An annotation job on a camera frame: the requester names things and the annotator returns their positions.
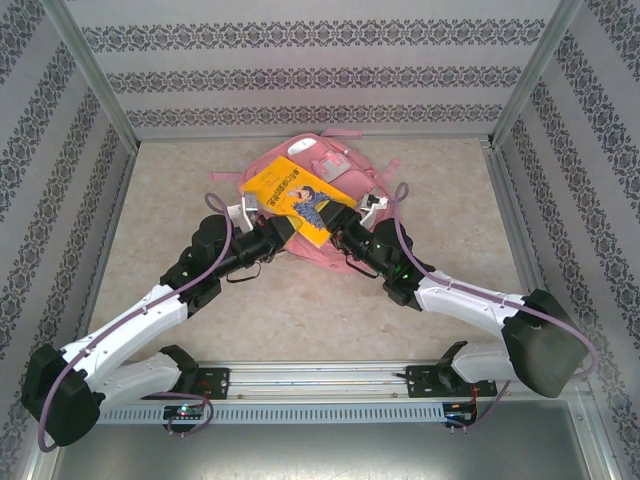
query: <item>backpack strap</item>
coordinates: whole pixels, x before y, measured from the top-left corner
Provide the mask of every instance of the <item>backpack strap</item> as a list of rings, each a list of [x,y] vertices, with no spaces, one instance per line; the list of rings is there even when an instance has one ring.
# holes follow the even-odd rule
[[[211,172],[209,174],[209,180],[212,182],[239,182],[242,178],[242,173],[238,172]]]
[[[402,162],[398,158],[392,159],[387,164],[387,166],[384,168],[382,173],[380,174],[380,179],[383,182],[389,182],[389,180],[391,180],[391,177],[393,176],[394,172],[398,169],[398,167],[400,166],[401,163]]]
[[[321,137],[362,137],[362,130],[347,130],[345,128],[325,128],[320,134]]]

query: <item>yellow book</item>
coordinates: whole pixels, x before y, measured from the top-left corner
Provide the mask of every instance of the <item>yellow book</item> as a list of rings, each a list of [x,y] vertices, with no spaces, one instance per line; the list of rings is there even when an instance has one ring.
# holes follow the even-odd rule
[[[298,233],[316,247],[324,245],[330,236],[318,213],[326,202],[335,200],[350,207],[356,204],[351,197],[283,156],[245,183],[242,190],[255,193],[268,211],[288,216]]]

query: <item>patterned wallpaper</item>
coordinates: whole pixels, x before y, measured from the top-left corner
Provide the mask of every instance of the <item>patterned wallpaper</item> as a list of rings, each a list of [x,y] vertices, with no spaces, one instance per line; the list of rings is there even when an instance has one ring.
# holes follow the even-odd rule
[[[600,351],[592,384],[640,478],[640,2],[585,2],[503,145],[537,263]]]
[[[31,353],[79,333],[129,155],[36,0],[0,0],[0,478]]]
[[[558,0],[531,3],[68,5],[138,136],[148,139],[327,125],[488,134]]]

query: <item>damask pattern stripe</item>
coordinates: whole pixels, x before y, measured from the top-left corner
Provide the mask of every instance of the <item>damask pattern stripe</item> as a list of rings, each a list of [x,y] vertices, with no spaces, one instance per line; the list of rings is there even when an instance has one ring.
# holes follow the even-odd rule
[[[128,72],[107,75],[124,93],[291,88],[513,87],[520,67],[353,67]]]
[[[594,251],[600,259],[604,276],[611,285],[611,291],[615,293],[616,304],[623,312],[622,319],[627,324],[627,331],[635,339],[635,347],[640,349],[640,288],[635,284],[634,276],[629,273],[629,262],[618,247],[618,239],[600,207],[600,200],[595,188],[591,186],[587,169],[582,165],[569,131],[544,82],[535,86],[531,92],[531,101],[553,152],[558,156],[558,164],[581,213]]]
[[[84,247],[87,244],[91,225],[94,222],[100,197],[109,177],[109,171],[113,165],[116,149],[120,144],[120,138],[113,125],[107,129],[105,139],[100,147],[100,153],[89,177],[87,189],[82,197],[80,210],[69,235],[67,247],[62,254],[62,261],[58,266],[51,294],[47,298],[47,306],[42,312],[42,319],[38,325],[38,333],[34,337],[36,344],[44,344],[48,339],[55,338],[58,326],[62,320],[66,299],[69,296],[76,271],[82,259]]]
[[[511,135],[518,148],[540,215],[553,245],[580,328],[598,350],[600,363],[597,374],[604,385],[603,391],[606,394],[609,410],[618,425],[618,437],[628,449],[627,454],[631,459],[632,471],[640,476],[640,457],[637,454],[640,425],[637,416],[633,413],[631,396],[624,391],[625,383],[620,378],[621,372],[615,362],[614,352],[602,332],[602,325],[593,307],[589,287],[581,272],[580,264],[575,259],[574,248],[560,217],[558,205],[553,199],[540,159],[521,118],[515,122]]]
[[[0,85],[11,73],[22,50],[44,17],[38,0],[15,0],[0,21]]]
[[[331,105],[128,110],[132,125],[195,127],[317,123],[494,122],[502,105]]]
[[[105,141],[105,144],[108,145],[107,150],[106,151],[104,149],[101,150],[101,153],[100,153],[101,157],[106,157],[107,155],[109,155],[110,157],[113,157],[113,151],[111,150],[112,143],[110,140],[108,140],[108,138],[109,137],[107,136],[107,141]],[[100,242],[98,254],[96,255],[94,260],[93,273],[91,274],[91,280],[89,282],[89,285],[86,287],[86,293],[85,293],[84,301],[80,310],[80,315],[78,316],[78,319],[76,321],[77,329],[80,328],[80,322],[82,321],[84,312],[86,311],[87,305],[89,303],[89,295],[91,294],[91,288],[93,286],[94,281],[96,280],[98,263],[99,263],[100,257],[102,256],[102,251],[107,239],[107,234],[109,232],[109,226],[111,225],[111,222],[113,220],[113,215],[117,206],[118,196],[123,186],[124,176],[127,172],[127,166],[129,164],[130,158],[131,157],[127,157],[127,161],[125,162],[125,165],[122,168],[122,173],[120,174],[120,179],[118,181],[118,188],[114,194],[113,202],[111,203],[107,224],[104,229],[104,233],[102,235],[102,240]],[[76,225],[82,225],[82,222],[83,222],[82,218],[84,217],[85,217],[85,214],[83,209],[81,208],[80,211],[78,212]],[[69,242],[68,247],[73,248],[71,241]],[[80,261],[80,258],[82,256],[82,251],[74,252],[71,255],[77,256],[78,261]],[[66,285],[61,285],[61,288],[63,288],[64,291],[66,292],[64,295],[58,296],[58,295],[54,295],[54,292],[52,292],[52,294],[49,296],[49,299],[47,300],[47,308],[45,309],[44,317],[40,321],[40,324],[38,326],[38,333],[34,337],[34,343],[29,350],[28,358],[31,358],[31,355],[33,354],[33,352],[35,352],[42,345],[46,343],[51,343],[55,339],[58,323],[52,322],[51,317],[48,316],[48,314],[50,312],[50,308],[57,308],[59,309],[60,313],[64,311],[65,302],[68,299],[67,295],[68,295],[68,292],[70,291],[70,288],[68,288]],[[62,304],[54,305],[58,300],[61,301]],[[20,403],[20,395],[21,395],[22,386],[24,385],[24,380],[26,377],[27,366],[28,366],[28,362],[23,367],[23,371],[25,373],[22,374],[22,377],[20,379],[20,384],[19,384],[20,390],[17,390],[14,393],[14,403],[11,405],[11,408],[9,408],[8,421],[2,426],[4,434],[3,434],[2,440],[0,440],[0,478],[11,478],[12,462],[14,459],[18,458],[20,449],[22,447],[22,443],[24,441],[23,435],[26,432],[27,421],[31,418],[29,413]]]
[[[26,167],[42,140],[58,101],[76,68],[73,57],[64,43],[53,55],[47,69],[38,82],[38,88],[29,100],[24,115],[18,120],[13,136],[7,142],[0,159],[0,223],[11,206],[11,199],[22,183]]]
[[[589,8],[609,34],[620,57],[640,82],[640,15],[629,0],[589,0]]]
[[[565,35],[558,49],[556,60],[569,80],[582,111],[589,119],[591,130],[607,154],[624,193],[631,200],[640,221],[640,155],[638,147],[627,135],[627,129],[616,115],[613,103],[598,83],[598,77],[589,65],[584,52],[571,34]]]
[[[38,202],[38,208],[33,214],[34,219],[27,229],[28,234],[25,235],[24,243],[20,246],[19,256],[13,262],[15,268],[7,277],[0,299],[0,360],[4,359],[4,350],[11,342],[11,331],[15,329],[20,318],[26,294],[40,266],[45,246],[49,242],[53,225],[60,213],[76,165],[99,110],[100,103],[93,91],[89,90],[82,100],[69,129],[67,140],[47,180],[42,199]]]
[[[94,52],[374,45],[533,45],[543,19],[368,20],[84,27]]]

